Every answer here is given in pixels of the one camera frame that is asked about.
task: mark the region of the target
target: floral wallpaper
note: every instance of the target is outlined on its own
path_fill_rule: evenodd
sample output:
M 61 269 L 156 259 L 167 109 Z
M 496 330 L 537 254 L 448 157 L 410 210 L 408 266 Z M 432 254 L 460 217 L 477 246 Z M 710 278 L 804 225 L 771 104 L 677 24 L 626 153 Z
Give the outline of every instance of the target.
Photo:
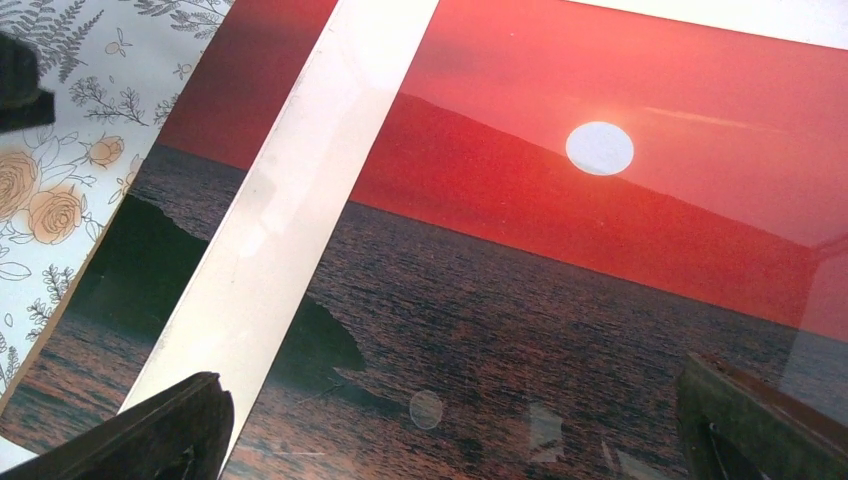
M 0 0 L 56 123 L 0 135 L 0 394 L 126 195 L 233 0 Z

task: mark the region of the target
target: sea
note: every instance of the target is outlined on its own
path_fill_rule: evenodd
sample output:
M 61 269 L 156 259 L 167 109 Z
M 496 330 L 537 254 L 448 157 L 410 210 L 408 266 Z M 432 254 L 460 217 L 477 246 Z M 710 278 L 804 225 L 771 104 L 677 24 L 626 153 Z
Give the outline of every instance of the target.
M 150 160 L 138 195 L 211 237 L 243 172 Z M 225 478 L 682 479 L 674 382 L 690 352 L 775 388 L 792 358 L 795 392 L 848 421 L 844 343 L 360 204 L 308 294 L 368 366 L 323 391 L 269 378 Z M 3 435 L 43 452 L 110 418 L 152 346 L 66 314 Z

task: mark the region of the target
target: rose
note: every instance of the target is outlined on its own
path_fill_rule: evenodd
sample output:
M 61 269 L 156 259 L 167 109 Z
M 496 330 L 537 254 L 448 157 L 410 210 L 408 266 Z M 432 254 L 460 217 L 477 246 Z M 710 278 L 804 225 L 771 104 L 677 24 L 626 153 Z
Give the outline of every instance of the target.
M 92 163 L 105 167 L 120 158 L 124 153 L 124 139 L 121 137 L 104 137 L 88 149 L 88 158 Z
M 41 243 L 56 245 L 82 224 L 82 199 L 73 187 L 39 192 L 29 204 L 29 228 Z
M 23 152 L 0 154 L 0 222 L 12 218 L 35 191 L 38 169 Z

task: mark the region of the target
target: white circle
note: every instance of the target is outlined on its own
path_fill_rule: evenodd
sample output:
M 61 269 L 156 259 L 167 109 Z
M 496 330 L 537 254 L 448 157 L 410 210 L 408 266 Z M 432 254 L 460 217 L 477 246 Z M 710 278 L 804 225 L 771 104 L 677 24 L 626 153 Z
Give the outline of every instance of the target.
M 615 175 L 633 161 L 633 141 L 611 123 L 589 122 L 571 132 L 565 142 L 565 154 L 586 173 Z
M 442 421 L 442 401 L 429 390 L 422 390 L 409 401 L 409 417 L 418 428 L 430 430 Z

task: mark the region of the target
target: sun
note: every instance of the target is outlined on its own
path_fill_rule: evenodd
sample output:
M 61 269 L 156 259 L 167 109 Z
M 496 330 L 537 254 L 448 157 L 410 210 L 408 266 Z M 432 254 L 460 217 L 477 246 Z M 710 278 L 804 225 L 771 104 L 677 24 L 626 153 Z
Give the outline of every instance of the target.
M 633 161 L 633 141 L 627 132 L 607 122 L 589 122 L 575 128 L 565 142 L 571 163 L 591 175 L 615 175 Z

